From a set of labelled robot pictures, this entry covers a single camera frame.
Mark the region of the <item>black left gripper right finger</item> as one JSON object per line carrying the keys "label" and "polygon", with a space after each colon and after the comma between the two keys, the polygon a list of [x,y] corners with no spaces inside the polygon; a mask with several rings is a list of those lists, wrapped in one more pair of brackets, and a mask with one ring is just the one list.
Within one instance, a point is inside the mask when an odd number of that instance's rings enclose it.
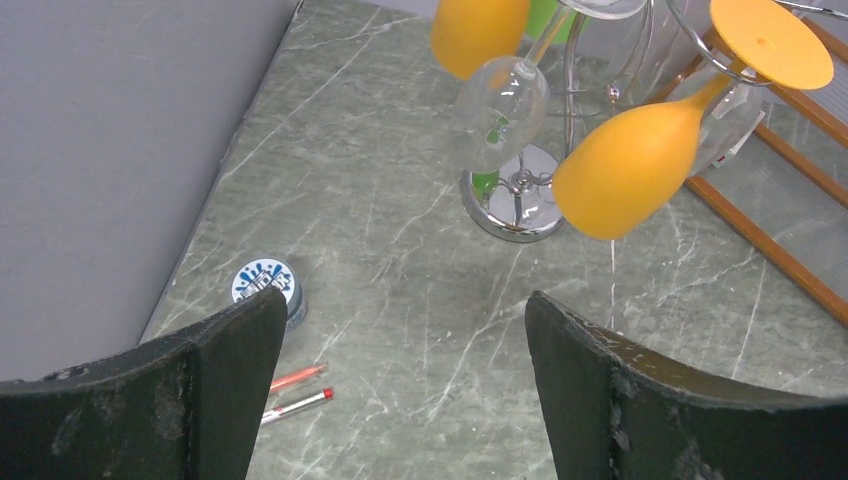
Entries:
{"label": "black left gripper right finger", "polygon": [[561,479],[843,479],[847,402],[688,366],[536,291],[525,329]]}

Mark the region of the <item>green plastic goblet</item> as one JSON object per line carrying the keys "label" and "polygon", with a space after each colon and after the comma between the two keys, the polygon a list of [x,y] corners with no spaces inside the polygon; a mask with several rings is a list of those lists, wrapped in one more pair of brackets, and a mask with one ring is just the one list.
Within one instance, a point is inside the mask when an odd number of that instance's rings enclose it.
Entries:
{"label": "green plastic goblet", "polygon": [[[558,3],[555,0],[531,0],[525,26],[525,35],[536,40],[544,32],[552,15],[555,13]],[[569,37],[572,23],[576,13],[567,8],[566,21],[551,41],[552,45],[564,45]]]}

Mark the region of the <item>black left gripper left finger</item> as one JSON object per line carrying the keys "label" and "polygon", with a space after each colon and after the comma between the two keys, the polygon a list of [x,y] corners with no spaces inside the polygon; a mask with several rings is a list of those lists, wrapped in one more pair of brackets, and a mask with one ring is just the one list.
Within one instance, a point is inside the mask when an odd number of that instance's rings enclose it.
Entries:
{"label": "black left gripper left finger", "polygon": [[242,479],[287,318],[266,288],[123,352],[1,385],[5,479]]}

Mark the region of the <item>clear wine glass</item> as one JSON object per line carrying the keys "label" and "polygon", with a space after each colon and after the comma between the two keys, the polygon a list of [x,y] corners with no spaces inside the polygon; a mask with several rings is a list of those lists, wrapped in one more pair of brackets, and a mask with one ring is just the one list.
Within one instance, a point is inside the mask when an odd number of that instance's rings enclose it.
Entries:
{"label": "clear wine glass", "polygon": [[566,100],[600,85],[592,81],[581,87],[575,82],[573,46],[582,22],[588,17],[620,20],[640,12],[648,12],[644,1],[558,1],[524,56],[501,56],[484,63],[465,81],[452,111],[450,152],[457,166],[472,173],[494,172],[518,156],[542,130],[551,90],[539,63],[569,15],[574,20],[563,59]]}
{"label": "clear wine glass", "polygon": [[688,174],[694,177],[733,157],[765,113],[763,88],[737,84],[701,122],[699,146]]}

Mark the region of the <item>orange plastic goblet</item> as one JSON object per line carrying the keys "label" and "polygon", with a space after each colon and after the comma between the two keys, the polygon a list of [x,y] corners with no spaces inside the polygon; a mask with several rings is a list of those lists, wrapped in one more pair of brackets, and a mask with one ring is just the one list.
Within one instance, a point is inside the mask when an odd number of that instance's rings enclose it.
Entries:
{"label": "orange plastic goblet", "polygon": [[487,61],[515,54],[529,10],[528,0],[441,0],[431,51],[444,70],[465,81]]}
{"label": "orange plastic goblet", "polygon": [[660,209],[693,167],[703,117],[752,68],[796,90],[830,83],[833,61],[819,37],[775,1],[709,4],[716,33],[735,54],[695,93],[617,114],[593,130],[559,165],[551,190],[564,219],[581,233],[617,240]]}

